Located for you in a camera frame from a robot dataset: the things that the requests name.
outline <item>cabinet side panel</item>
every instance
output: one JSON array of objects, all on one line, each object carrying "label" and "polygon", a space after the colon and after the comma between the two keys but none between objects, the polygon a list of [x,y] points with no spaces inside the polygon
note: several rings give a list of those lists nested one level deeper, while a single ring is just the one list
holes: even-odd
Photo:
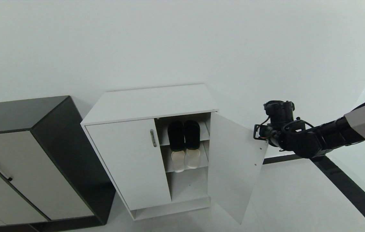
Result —
[{"label": "cabinet side panel", "polygon": [[115,188],[81,128],[71,97],[32,130],[33,136],[71,186],[105,224]]}]

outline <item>black floor stripe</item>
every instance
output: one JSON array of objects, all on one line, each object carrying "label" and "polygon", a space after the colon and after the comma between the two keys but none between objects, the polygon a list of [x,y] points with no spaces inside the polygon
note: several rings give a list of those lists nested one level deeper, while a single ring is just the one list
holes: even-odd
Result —
[{"label": "black floor stripe", "polygon": [[269,164],[269,163],[278,163],[278,162],[284,162],[289,160],[298,160],[301,159],[298,155],[292,154],[292,155],[286,155],[282,157],[272,157],[272,158],[266,158],[262,162],[262,164]]}]

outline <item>shoe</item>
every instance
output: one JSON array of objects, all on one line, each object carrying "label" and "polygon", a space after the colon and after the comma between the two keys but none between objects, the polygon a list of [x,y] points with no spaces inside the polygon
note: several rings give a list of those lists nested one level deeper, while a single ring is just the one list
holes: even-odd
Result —
[{"label": "shoe", "polygon": [[196,169],[200,166],[200,125],[193,120],[184,123],[185,147],[187,148],[187,167]]},{"label": "shoe", "polygon": [[184,150],[184,125],[182,122],[175,121],[168,125],[168,139],[171,151]]},{"label": "shoe", "polygon": [[185,169],[184,161],[184,125],[180,121],[170,123],[168,126],[168,139],[170,141],[171,160],[176,173],[180,173]]}]

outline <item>black cabinet handle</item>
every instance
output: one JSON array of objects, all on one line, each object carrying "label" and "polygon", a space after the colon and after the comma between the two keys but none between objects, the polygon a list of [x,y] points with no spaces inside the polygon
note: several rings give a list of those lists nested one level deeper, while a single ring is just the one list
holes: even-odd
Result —
[{"label": "black cabinet handle", "polygon": [[3,177],[5,177],[5,179],[7,179],[8,181],[12,181],[12,177],[6,177],[6,175],[4,174],[4,172],[0,169],[0,173],[1,175],[3,175]]}]

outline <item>metal handle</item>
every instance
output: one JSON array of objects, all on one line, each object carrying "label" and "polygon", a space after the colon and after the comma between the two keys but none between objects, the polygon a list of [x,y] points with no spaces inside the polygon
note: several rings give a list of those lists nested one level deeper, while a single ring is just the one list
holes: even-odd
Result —
[{"label": "metal handle", "polygon": [[151,134],[151,140],[153,141],[153,146],[156,147],[156,142],[155,142],[155,138],[154,138],[154,130],[150,129],[150,134]]},{"label": "metal handle", "polygon": [[0,169],[0,173],[1,175],[3,175],[3,177],[5,177],[5,179],[7,179],[8,181],[12,181],[12,177],[6,177],[5,173]]}]

